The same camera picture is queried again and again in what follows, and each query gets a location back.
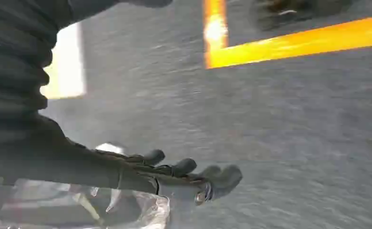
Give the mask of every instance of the plastic bag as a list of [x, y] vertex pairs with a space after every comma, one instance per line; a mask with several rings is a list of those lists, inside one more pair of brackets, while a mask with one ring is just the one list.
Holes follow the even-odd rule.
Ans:
[[147, 193], [0, 178], [0, 229], [164, 229], [169, 214]]

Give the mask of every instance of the asphalt road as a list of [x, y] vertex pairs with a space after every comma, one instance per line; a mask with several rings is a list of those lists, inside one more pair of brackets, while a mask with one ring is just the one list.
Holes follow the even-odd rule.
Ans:
[[[372, 229], [372, 48], [205, 70], [201, 5], [122, 4], [84, 22], [88, 93], [46, 113], [89, 147], [241, 166], [232, 195], [177, 228]], [[359, 0], [263, 33], [247, 5], [228, 0], [231, 44], [372, 16]]]

